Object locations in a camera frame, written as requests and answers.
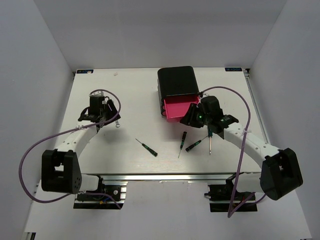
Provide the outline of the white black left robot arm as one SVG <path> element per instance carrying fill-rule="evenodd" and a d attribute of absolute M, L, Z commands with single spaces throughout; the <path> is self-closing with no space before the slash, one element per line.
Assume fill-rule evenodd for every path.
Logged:
<path fill-rule="evenodd" d="M 99 130 L 120 119 L 114 102 L 102 95 L 91 96 L 89 106 L 80 114 L 77 128 L 54 150 L 46 150 L 41 158 L 41 187 L 46 192 L 77 194 L 87 192 L 94 199 L 105 196 L 106 187 L 100 177 L 82 174 L 79 157 Z"/>

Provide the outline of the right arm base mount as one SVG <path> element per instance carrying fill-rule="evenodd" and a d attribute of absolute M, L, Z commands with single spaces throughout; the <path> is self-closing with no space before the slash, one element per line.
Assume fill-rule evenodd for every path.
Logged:
<path fill-rule="evenodd" d="M 210 180 L 207 183 L 208 191 L 204 193 L 204 197 L 209 200 L 210 212 L 211 213 L 222 213 L 228 212 L 230 200 L 233 191 L 233 183 L 229 183 L 229 179 L 233 180 L 236 173 L 227 174 L 222 179 Z M 235 191 L 232 207 L 236 208 L 241 204 L 251 192 L 239 192 Z M 246 203 L 244 203 L 237 212 L 257 212 L 256 196 L 253 195 Z"/>

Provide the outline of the large green handled screwdriver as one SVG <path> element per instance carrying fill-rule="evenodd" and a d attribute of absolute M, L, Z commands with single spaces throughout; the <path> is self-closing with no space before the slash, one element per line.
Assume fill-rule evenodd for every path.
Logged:
<path fill-rule="evenodd" d="M 213 132 L 212 130 L 207 127 L 207 135 L 208 135 L 208 139 L 209 139 L 209 155 L 212 154 L 212 138 L 213 138 Z"/>

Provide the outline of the small black green screwdriver right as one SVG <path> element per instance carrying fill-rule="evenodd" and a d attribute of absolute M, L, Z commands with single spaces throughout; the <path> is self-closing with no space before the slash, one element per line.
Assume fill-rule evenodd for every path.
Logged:
<path fill-rule="evenodd" d="M 189 153 L 192 149 L 194 149 L 196 146 L 198 146 L 203 140 L 207 139 L 208 136 L 204 137 L 203 139 L 200 139 L 193 144 L 189 145 L 188 147 L 185 148 L 185 151 Z"/>

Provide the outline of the silver combination wrench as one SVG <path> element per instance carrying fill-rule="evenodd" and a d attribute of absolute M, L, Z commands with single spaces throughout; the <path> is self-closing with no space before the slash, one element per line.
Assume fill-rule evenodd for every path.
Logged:
<path fill-rule="evenodd" d="M 113 118 L 113 117 L 117 114 L 118 110 L 116 109 L 116 106 L 115 106 L 114 102 L 113 102 L 111 99 L 109 99 L 109 100 L 107 101 L 107 105 L 108 105 L 108 110 L 109 110 L 108 118 L 111 119 L 111 118 Z M 119 128 L 119 127 L 121 126 L 120 123 L 119 123 L 119 119 L 120 119 L 120 118 L 121 118 L 121 116 L 120 116 L 120 114 L 118 114 L 118 115 L 113 119 L 113 122 L 115 122 L 115 127 L 116 127 L 116 128 Z"/>

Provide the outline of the small black green screwdriver centre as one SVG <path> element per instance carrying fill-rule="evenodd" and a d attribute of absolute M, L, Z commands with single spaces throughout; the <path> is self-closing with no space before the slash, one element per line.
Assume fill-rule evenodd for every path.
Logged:
<path fill-rule="evenodd" d="M 185 143 L 186 136 L 187 136 L 187 132 L 186 132 L 186 131 L 184 131 L 184 132 L 183 132 L 183 134 L 182 134 L 181 142 L 180 142 L 178 158 L 179 158 L 179 157 L 180 157 L 180 155 L 181 155 L 181 151 L 182 151 L 182 149 L 183 149 L 183 146 L 184 146 L 184 143 Z"/>

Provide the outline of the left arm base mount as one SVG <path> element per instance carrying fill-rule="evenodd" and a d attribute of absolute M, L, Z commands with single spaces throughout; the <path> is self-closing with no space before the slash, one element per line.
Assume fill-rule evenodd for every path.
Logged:
<path fill-rule="evenodd" d="M 76 194 L 73 208 L 79 210 L 121 210 L 126 199 L 127 182 L 100 177 L 97 190 Z"/>

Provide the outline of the black drawer cabinet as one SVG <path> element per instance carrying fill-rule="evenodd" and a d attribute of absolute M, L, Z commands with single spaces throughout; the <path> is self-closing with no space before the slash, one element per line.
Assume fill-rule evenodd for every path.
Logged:
<path fill-rule="evenodd" d="M 174 96 L 196 95 L 199 92 L 193 67 L 164 67 L 157 71 L 158 95 L 161 101 Z"/>

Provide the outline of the blue label sticker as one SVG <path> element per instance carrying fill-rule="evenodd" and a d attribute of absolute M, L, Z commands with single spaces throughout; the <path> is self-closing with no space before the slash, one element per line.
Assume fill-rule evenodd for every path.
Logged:
<path fill-rule="evenodd" d="M 224 70 L 226 72 L 242 72 L 243 71 L 241 67 L 225 67 Z"/>
<path fill-rule="evenodd" d="M 76 74 L 92 74 L 93 72 L 93 69 L 78 69 Z"/>

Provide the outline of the aluminium right side rail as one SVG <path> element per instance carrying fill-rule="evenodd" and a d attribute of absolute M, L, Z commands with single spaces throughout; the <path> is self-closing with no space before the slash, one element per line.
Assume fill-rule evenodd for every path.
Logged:
<path fill-rule="evenodd" d="M 244 77 L 245 77 L 245 80 L 246 80 L 246 84 L 247 84 L 247 87 L 248 87 L 248 91 L 249 91 L 250 97 L 252 99 L 252 103 L 253 103 L 253 106 L 254 106 L 254 111 L 255 111 L 255 113 L 257 115 L 259 126 L 260 126 L 260 129 L 261 129 L 262 135 L 263 135 L 263 139 L 267 143 L 269 143 L 270 142 L 270 138 L 269 138 L 268 133 L 267 133 L 266 128 L 265 128 L 265 124 L 264 124 L 264 121 L 263 121 L 263 118 L 262 118 L 262 115 L 261 115 L 261 111 L 260 111 L 260 108 L 258 106 L 257 98 L 255 97 L 255 94 L 254 94 L 254 89 L 253 89 L 253 86 L 252 86 L 252 80 L 251 80 L 251 76 L 250 76 L 250 69 L 249 68 L 245 68 L 243 70 L 243 74 L 244 74 Z"/>

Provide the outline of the aluminium front rail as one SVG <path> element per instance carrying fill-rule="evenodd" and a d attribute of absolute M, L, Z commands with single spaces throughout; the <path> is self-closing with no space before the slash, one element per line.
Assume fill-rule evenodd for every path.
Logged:
<path fill-rule="evenodd" d="M 98 174 L 105 181 L 215 181 L 225 180 L 234 172 L 225 173 L 153 173 L 153 174 Z"/>

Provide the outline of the pink middle drawer black knob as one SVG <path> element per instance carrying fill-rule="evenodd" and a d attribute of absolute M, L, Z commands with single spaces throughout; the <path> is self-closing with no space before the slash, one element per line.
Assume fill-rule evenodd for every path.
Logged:
<path fill-rule="evenodd" d="M 160 99 L 159 104 L 160 104 L 160 113 L 163 117 L 165 117 L 166 116 L 165 103 L 162 99 Z"/>

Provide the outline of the blue label sticker left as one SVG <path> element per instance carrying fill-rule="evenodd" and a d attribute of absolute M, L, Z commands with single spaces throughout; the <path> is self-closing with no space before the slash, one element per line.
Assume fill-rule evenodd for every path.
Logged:
<path fill-rule="evenodd" d="M 76 74 L 92 74 L 93 72 L 93 69 L 78 69 Z"/>

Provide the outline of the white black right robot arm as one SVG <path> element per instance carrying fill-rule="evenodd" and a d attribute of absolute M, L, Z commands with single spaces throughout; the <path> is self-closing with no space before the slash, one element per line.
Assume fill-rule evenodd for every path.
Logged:
<path fill-rule="evenodd" d="M 181 124 L 194 128 L 207 126 L 209 130 L 243 150 L 260 167 L 260 173 L 240 173 L 226 180 L 226 195 L 236 200 L 243 193 L 264 193 L 276 201 L 303 184 L 296 153 L 266 143 L 245 130 L 239 120 L 224 114 L 214 96 L 190 104 Z"/>

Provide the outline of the small black green screwdriver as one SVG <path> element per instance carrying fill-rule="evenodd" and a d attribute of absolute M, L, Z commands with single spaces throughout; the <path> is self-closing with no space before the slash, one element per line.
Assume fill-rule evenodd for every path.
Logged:
<path fill-rule="evenodd" d="M 179 158 L 179 157 L 180 157 L 180 155 L 181 155 L 181 151 L 182 151 L 182 149 L 183 149 L 183 146 L 184 146 L 184 143 L 185 143 L 186 136 L 187 136 L 187 132 L 186 132 L 186 131 L 184 131 L 184 132 L 183 132 L 183 134 L 182 134 L 181 142 L 180 142 L 178 158 Z"/>
<path fill-rule="evenodd" d="M 208 136 L 204 137 L 203 139 L 200 139 L 193 144 L 189 145 L 188 147 L 185 148 L 185 151 L 189 153 L 192 149 L 194 149 L 196 146 L 198 146 L 203 140 L 207 139 Z"/>
<path fill-rule="evenodd" d="M 137 138 L 135 140 L 138 141 L 151 155 L 153 155 L 154 157 L 158 156 L 158 153 L 149 146 L 147 146 L 145 143 L 139 141 Z"/>

